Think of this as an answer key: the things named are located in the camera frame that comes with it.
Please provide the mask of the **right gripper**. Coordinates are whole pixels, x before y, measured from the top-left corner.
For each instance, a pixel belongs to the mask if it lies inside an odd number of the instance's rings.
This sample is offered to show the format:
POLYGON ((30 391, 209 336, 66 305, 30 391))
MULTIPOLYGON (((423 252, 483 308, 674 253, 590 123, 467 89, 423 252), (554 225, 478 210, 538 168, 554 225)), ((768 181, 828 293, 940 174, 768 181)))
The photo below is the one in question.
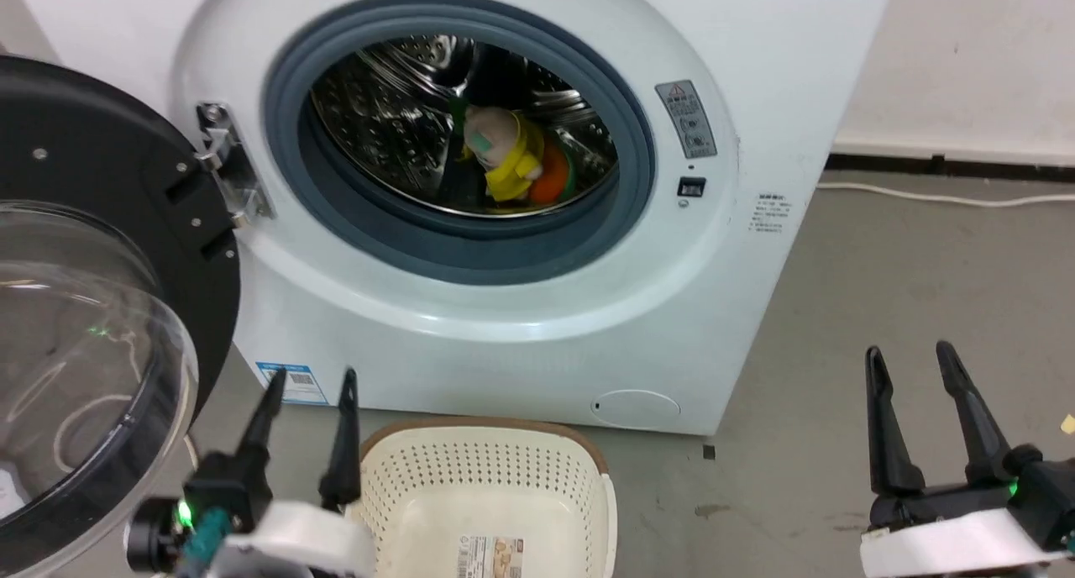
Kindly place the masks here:
MULTIPOLYGON (((863 574, 1046 577, 1072 561, 1072 459, 1046 460, 1031 444, 1010 451, 952 342, 938 339, 936 358, 968 452, 968 485, 991 487, 948 489, 945 497, 955 498, 955 507, 929 502, 920 516, 903 512, 865 532, 859 546, 863 574)), ((924 491, 924 475, 911 462, 892 394, 882 349, 874 345, 865 352, 871 491, 909 497, 924 491)))

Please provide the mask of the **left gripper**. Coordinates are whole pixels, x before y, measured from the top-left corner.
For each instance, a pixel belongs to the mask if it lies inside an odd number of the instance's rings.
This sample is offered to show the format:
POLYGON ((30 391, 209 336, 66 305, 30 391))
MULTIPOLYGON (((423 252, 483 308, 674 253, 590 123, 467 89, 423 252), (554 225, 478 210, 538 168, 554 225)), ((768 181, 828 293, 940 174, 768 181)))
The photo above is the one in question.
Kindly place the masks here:
POLYGON ((156 577, 374 577, 371 529, 342 516, 361 495, 357 374, 346 369, 320 507, 276 501, 268 444, 286 374, 274 372, 234 452, 213 451, 185 481, 185 498, 146 498, 124 528, 131 570, 156 577), (261 517, 250 531, 232 517, 261 517))

